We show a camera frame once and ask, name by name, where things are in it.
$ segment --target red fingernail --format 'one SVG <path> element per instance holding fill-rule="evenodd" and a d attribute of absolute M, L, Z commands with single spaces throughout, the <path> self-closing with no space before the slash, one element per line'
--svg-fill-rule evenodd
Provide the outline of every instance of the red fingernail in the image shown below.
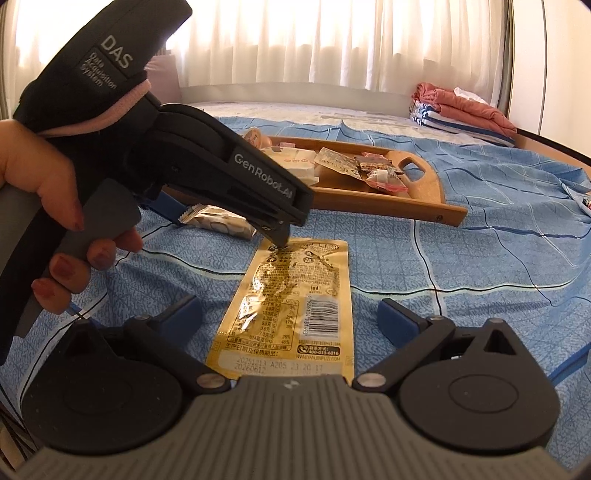
<path fill-rule="evenodd" d="M 50 280 L 47 278 L 38 278 L 31 283 L 31 288 L 36 295 L 50 299 L 54 296 L 53 287 L 50 284 Z"/>
<path fill-rule="evenodd" d="M 68 262 L 68 260 L 66 260 L 64 257 L 57 257 L 57 261 L 51 270 L 56 277 L 66 279 L 72 278 L 75 273 L 74 265 Z"/>
<path fill-rule="evenodd" d="M 99 270 L 107 270 L 108 268 L 111 268 L 113 261 L 113 256 L 104 250 L 94 257 L 94 264 Z"/>
<path fill-rule="evenodd" d="M 78 232 L 84 230 L 84 212 L 82 212 L 82 205 L 78 201 L 74 203 L 74 227 Z"/>

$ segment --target pink blanket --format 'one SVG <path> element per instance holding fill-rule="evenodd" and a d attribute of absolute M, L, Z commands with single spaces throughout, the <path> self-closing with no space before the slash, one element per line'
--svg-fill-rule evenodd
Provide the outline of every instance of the pink blanket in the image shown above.
<path fill-rule="evenodd" d="M 439 88 L 431 83 L 419 83 L 413 99 L 433 105 L 441 115 L 465 124 L 485 128 L 510 138 L 515 138 L 517 133 L 515 125 L 509 122 L 499 109 L 458 97 L 453 91 Z"/>

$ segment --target pillow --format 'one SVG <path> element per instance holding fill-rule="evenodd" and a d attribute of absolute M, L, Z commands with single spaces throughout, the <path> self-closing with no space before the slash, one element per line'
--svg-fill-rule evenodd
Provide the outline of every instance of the pillow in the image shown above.
<path fill-rule="evenodd" d="M 150 92 L 161 103 L 182 103 L 174 55 L 156 55 L 145 67 L 152 84 Z"/>

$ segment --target round black disc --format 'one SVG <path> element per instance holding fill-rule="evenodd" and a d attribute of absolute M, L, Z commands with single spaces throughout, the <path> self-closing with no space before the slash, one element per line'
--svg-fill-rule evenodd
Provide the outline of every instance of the round black disc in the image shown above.
<path fill-rule="evenodd" d="M 399 399 L 422 434 L 481 455 L 545 446 L 560 412 L 543 373 L 513 355 L 426 365 L 402 383 Z"/>
<path fill-rule="evenodd" d="M 22 415 L 31 434 L 53 449 L 108 455 L 165 433 L 180 414 L 181 400 L 177 380 L 161 368 L 82 355 L 38 376 L 22 401 Z"/>

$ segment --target blue gripper pad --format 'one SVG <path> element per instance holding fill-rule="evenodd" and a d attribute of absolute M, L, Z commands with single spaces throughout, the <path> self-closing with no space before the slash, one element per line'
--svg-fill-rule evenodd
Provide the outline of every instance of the blue gripper pad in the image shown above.
<path fill-rule="evenodd" d="M 378 328 L 396 348 L 406 345 L 427 326 L 426 319 L 391 299 L 378 304 Z"/>

